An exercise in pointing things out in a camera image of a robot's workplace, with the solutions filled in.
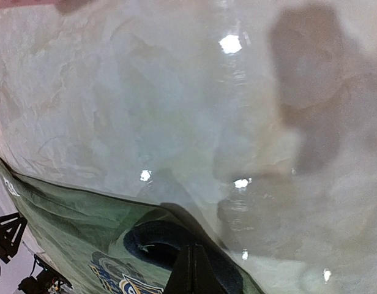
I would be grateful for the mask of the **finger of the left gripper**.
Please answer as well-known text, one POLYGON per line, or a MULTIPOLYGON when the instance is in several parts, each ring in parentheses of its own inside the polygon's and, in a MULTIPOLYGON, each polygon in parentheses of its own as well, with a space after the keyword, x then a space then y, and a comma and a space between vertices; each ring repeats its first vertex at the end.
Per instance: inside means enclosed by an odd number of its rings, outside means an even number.
POLYGON ((0 260, 10 262, 17 253, 27 220, 20 213, 0 216, 0 260))

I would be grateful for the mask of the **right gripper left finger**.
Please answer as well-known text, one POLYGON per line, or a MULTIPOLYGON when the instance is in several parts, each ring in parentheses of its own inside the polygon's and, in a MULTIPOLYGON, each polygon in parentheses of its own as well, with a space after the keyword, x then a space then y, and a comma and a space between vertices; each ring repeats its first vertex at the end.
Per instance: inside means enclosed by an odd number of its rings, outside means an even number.
POLYGON ((164 294, 190 294, 192 286, 193 246, 185 246, 177 256, 164 294))

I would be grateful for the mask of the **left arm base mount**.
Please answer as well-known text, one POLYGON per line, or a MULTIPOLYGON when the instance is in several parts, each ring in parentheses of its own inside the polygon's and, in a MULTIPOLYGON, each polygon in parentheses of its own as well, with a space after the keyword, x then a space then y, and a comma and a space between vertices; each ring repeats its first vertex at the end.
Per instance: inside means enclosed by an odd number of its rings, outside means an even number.
POLYGON ((72 284, 61 273, 55 270, 46 261, 34 254, 34 263, 30 276, 24 278, 18 285, 18 290, 26 294, 44 294, 50 293, 53 289, 56 293, 61 292, 62 286, 73 289, 72 284), (41 267, 41 272, 34 277, 33 273, 36 266, 41 267))

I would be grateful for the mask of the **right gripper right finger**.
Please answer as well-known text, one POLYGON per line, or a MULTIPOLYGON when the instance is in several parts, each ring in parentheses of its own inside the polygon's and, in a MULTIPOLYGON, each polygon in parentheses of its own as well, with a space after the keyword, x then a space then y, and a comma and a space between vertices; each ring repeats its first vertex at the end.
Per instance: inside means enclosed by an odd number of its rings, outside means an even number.
POLYGON ((193 247, 192 291, 199 294, 222 294, 223 287, 216 279, 203 246, 193 247))

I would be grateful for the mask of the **green tank top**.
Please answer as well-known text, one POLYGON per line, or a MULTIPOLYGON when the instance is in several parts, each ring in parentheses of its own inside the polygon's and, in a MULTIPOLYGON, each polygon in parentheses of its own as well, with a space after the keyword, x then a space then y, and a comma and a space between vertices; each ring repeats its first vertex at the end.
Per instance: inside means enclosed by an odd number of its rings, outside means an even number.
POLYGON ((261 293, 198 223, 170 209, 21 175, 1 158, 0 180, 77 293, 163 293, 178 254, 195 245, 225 293, 261 293))

